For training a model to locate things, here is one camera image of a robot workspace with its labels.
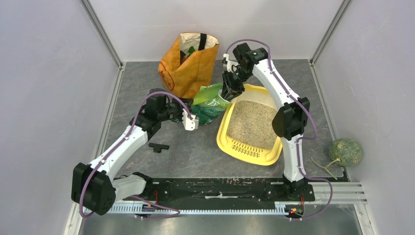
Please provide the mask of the green cat litter bag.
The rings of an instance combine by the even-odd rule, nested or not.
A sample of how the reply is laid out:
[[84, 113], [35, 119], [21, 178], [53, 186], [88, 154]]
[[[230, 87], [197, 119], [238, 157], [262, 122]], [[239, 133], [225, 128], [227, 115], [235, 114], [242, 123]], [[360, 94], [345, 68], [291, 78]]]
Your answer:
[[223, 83], [200, 87], [189, 108], [198, 119], [199, 126], [210, 124], [231, 105], [231, 101], [221, 97], [222, 88]]

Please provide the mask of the black bag clip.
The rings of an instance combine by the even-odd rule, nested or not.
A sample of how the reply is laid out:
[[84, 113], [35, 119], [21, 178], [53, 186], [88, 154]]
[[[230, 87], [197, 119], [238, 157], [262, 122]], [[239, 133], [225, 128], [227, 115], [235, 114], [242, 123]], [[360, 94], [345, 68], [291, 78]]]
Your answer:
[[150, 148], [152, 148], [153, 149], [153, 152], [155, 152], [155, 153], [161, 153], [163, 150], [168, 150], [170, 148], [169, 145], [159, 144], [159, 143], [153, 143], [153, 142], [150, 142], [148, 144], [148, 146]]

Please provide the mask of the yellow litter box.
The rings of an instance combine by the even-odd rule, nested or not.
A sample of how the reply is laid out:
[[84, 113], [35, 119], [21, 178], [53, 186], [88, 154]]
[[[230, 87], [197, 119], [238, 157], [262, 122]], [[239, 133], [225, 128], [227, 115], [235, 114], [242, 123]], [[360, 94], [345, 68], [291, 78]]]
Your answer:
[[255, 165], [272, 165], [280, 156], [282, 143], [272, 120], [277, 106], [264, 87], [246, 84], [245, 92], [227, 108], [216, 142], [226, 154]]

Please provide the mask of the orange paper shopping bag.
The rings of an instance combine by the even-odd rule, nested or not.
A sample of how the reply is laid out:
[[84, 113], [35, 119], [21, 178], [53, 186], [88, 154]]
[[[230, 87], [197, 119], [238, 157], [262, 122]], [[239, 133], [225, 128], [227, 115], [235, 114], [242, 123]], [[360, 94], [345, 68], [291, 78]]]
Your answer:
[[209, 86], [219, 46], [219, 40], [209, 34], [179, 34], [158, 66], [166, 90], [180, 98], [194, 98], [202, 86]]

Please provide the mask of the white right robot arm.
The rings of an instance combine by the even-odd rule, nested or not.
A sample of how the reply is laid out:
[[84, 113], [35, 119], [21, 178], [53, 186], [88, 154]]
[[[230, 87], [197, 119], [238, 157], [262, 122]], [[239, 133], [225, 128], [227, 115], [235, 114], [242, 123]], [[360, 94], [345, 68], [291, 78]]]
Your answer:
[[222, 74], [223, 87], [221, 97], [227, 101], [240, 96], [244, 83], [255, 76], [272, 97], [278, 111], [272, 120], [272, 128], [282, 142], [284, 173], [282, 193], [288, 200], [296, 200], [308, 191], [308, 181], [302, 159], [302, 140], [304, 129], [310, 119], [310, 102], [301, 98], [285, 82], [275, 68], [269, 54], [269, 46], [251, 49], [248, 39], [232, 43], [235, 47], [235, 61], [224, 54], [226, 70]]

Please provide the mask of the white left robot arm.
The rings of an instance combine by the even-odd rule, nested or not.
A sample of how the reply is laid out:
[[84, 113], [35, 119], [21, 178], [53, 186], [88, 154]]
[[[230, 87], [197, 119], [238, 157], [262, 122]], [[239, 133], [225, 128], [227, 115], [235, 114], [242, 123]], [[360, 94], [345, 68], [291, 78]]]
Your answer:
[[185, 130], [197, 128], [191, 113], [193, 99], [179, 98], [163, 89], [152, 89], [139, 105], [121, 136], [88, 164], [78, 163], [72, 173], [71, 199], [83, 218], [106, 214], [113, 204], [128, 197], [152, 197], [154, 188], [136, 174], [116, 179], [124, 163], [160, 130], [168, 120], [180, 121]]

